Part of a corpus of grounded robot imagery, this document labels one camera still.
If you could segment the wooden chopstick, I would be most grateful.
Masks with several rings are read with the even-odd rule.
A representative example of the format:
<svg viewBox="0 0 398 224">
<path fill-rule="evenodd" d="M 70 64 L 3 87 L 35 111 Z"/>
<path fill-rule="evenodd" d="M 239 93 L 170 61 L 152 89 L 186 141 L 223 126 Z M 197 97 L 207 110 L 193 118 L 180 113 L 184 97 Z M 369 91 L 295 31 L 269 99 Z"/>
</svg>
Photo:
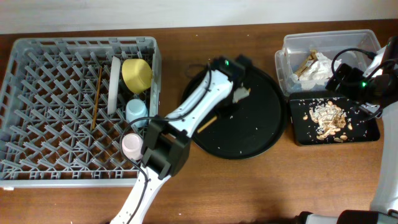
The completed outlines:
<svg viewBox="0 0 398 224">
<path fill-rule="evenodd" d="M 95 129 L 95 125 L 96 125 L 96 118 L 97 118 L 97 111 L 98 111 L 98 100 L 100 97 L 102 73 L 103 73 L 103 67 L 101 66 L 99 69 L 99 76 L 98 76 L 98 82 L 97 82 L 97 87 L 96 87 L 95 106 L 94 106 L 94 110 L 93 110 L 94 113 L 93 113 L 93 121 L 91 123 L 91 131 L 93 131 Z"/>
<path fill-rule="evenodd" d="M 217 116 L 212 117 L 209 121 L 207 121 L 202 127 L 197 129 L 197 133 L 201 133 L 203 130 L 205 130 L 209 125 L 214 123 L 218 119 Z"/>
</svg>

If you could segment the white paper napkin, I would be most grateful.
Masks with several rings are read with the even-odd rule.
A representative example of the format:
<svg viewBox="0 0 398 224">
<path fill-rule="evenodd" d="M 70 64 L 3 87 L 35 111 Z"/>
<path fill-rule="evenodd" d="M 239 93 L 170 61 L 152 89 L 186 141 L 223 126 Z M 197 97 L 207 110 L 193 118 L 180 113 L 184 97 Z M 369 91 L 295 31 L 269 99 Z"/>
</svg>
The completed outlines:
<svg viewBox="0 0 398 224">
<path fill-rule="evenodd" d="M 332 73 L 332 60 L 324 56 L 321 52 L 317 53 L 318 60 L 314 62 L 308 70 L 306 70 L 300 77 L 299 81 L 311 80 L 327 80 L 333 76 Z"/>
</svg>

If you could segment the brown foil wrapper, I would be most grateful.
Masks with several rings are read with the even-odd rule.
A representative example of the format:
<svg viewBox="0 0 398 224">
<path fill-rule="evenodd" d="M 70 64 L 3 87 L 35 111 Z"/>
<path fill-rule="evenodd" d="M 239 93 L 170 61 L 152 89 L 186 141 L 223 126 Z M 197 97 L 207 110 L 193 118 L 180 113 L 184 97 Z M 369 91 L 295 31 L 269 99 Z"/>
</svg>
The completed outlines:
<svg viewBox="0 0 398 224">
<path fill-rule="evenodd" d="M 300 77 L 310 66 L 318 60 L 317 51 L 315 49 L 310 50 L 308 57 L 301 63 L 299 68 L 294 72 L 294 74 Z"/>
</svg>

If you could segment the blue cup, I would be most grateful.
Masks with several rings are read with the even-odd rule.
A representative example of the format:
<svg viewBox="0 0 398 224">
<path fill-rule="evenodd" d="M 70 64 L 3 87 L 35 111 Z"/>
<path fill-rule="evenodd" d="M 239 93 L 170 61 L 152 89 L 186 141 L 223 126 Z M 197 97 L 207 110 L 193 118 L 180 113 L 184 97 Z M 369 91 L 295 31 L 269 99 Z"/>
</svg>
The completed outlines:
<svg viewBox="0 0 398 224">
<path fill-rule="evenodd" d="M 148 116 L 146 104 L 140 99 L 129 100 L 126 105 L 126 121 L 130 123 L 135 119 Z"/>
</svg>

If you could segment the yellow bowl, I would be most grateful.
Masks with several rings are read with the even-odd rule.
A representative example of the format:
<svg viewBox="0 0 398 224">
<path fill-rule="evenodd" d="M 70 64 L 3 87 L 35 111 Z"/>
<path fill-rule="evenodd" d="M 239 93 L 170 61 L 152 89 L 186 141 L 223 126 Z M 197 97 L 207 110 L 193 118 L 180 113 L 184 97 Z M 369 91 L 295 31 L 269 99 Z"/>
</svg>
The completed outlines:
<svg viewBox="0 0 398 224">
<path fill-rule="evenodd" d="M 152 69 L 143 59 L 127 59 L 122 64 L 122 77 L 127 88 L 140 94 L 152 85 Z"/>
</svg>

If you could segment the pink cup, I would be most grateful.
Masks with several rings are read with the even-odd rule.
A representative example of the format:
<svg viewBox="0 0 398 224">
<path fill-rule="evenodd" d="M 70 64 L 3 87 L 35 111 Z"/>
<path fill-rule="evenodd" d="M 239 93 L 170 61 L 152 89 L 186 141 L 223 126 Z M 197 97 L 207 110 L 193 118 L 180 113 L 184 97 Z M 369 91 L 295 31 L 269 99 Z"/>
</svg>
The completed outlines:
<svg viewBox="0 0 398 224">
<path fill-rule="evenodd" d="M 138 161 L 142 158 L 142 145 L 142 138 L 135 133 L 127 134 L 122 139 L 122 150 L 124 155 L 133 161 Z"/>
</svg>

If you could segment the grey round plate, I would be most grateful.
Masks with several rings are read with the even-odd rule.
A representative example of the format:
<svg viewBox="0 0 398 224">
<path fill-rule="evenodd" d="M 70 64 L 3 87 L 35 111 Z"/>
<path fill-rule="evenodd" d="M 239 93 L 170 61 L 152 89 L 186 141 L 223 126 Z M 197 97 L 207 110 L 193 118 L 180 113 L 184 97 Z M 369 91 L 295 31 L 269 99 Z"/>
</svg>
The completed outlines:
<svg viewBox="0 0 398 224">
<path fill-rule="evenodd" d="M 109 77 L 108 109 L 107 109 L 108 115 L 111 115 L 116 112 L 120 68 L 121 68 L 120 59 L 113 56 L 111 62 L 110 77 Z"/>
</svg>

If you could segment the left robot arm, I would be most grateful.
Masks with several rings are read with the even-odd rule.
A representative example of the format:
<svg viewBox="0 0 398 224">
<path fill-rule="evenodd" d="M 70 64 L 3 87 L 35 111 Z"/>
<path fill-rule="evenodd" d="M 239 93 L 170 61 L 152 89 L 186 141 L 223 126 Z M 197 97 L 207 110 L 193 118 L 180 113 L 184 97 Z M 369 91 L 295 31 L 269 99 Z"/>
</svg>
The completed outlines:
<svg viewBox="0 0 398 224">
<path fill-rule="evenodd" d="M 191 95 L 166 117 L 147 116 L 149 122 L 144 139 L 131 151 L 123 145 L 119 151 L 137 169 L 137 179 L 122 209 L 112 223 L 142 223 L 160 188 L 177 175 L 185 165 L 192 135 L 209 112 L 236 102 L 235 96 L 246 74 L 243 56 L 229 59 L 221 56 L 206 67 L 201 83 Z"/>
</svg>

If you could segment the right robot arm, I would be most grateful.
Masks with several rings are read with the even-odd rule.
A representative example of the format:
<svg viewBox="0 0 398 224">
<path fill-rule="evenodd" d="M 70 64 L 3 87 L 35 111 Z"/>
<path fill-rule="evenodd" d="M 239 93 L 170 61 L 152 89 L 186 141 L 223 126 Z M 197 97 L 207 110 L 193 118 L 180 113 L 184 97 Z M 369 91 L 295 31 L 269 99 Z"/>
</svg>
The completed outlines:
<svg viewBox="0 0 398 224">
<path fill-rule="evenodd" d="M 301 212 L 298 224 L 397 223 L 397 37 L 390 37 L 379 52 L 362 51 L 371 64 L 366 71 L 347 64 L 332 67 L 326 89 L 340 93 L 358 105 L 378 105 L 370 118 L 381 116 L 384 145 L 376 194 L 369 210 L 345 210 L 337 217 Z"/>
</svg>

